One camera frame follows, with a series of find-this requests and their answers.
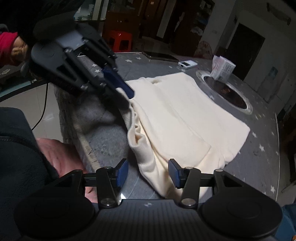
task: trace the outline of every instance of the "black cable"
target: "black cable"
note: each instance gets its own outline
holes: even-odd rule
[[[36,123],[36,125],[34,125],[34,127],[32,128],[32,130],[34,130],[35,127],[40,123],[40,121],[42,121],[42,118],[43,118],[43,116],[44,116],[45,108],[46,108],[46,101],[47,101],[47,91],[48,91],[48,83],[46,84],[45,101],[44,101],[44,109],[43,109],[42,116],[41,116],[40,120]]]

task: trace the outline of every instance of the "table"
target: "table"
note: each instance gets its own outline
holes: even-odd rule
[[[86,57],[80,57],[93,75],[99,68]],[[211,71],[211,61],[176,56],[180,61],[193,59],[197,68],[186,71],[197,85],[219,106],[251,129],[239,154],[224,170],[245,181],[269,197],[276,199],[279,180],[279,143],[276,116],[267,103],[246,83],[231,75],[228,80],[253,107],[246,114],[221,98],[196,75],[196,70]],[[180,72],[177,63],[150,60],[142,53],[119,53],[116,60],[119,74],[126,80],[156,77]],[[73,143],[89,171],[103,166],[115,166],[122,158],[129,159],[129,174],[122,188],[121,197],[130,199],[157,199],[158,194],[139,174],[134,154],[127,144],[127,129],[119,111],[112,105],[104,106],[96,96],[83,94],[75,99],[56,89],[60,108],[60,124],[64,142]],[[210,190],[202,198],[211,196]]]

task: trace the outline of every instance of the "small white device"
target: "small white device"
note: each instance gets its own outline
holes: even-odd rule
[[[194,62],[193,60],[186,60],[186,61],[179,62],[178,65],[184,69],[189,69],[194,66],[197,66],[197,63]]]

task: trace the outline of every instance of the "folded cloth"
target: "folded cloth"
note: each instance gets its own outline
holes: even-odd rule
[[[181,167],[213,173],[237,155],[249,134],[246,124],[215,104],[185,73],[127,83],[135,91],[129,110],[121,112],[128,142],[140,173],[163,197],[181,194],[168,175],[170,158]]]

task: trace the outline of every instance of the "blue fabric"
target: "blue fabric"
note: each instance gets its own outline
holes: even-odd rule
[[[275,234],[278,241],[291,241],[296,235],[296,204],[285,205],[282,207],[283,219]]]

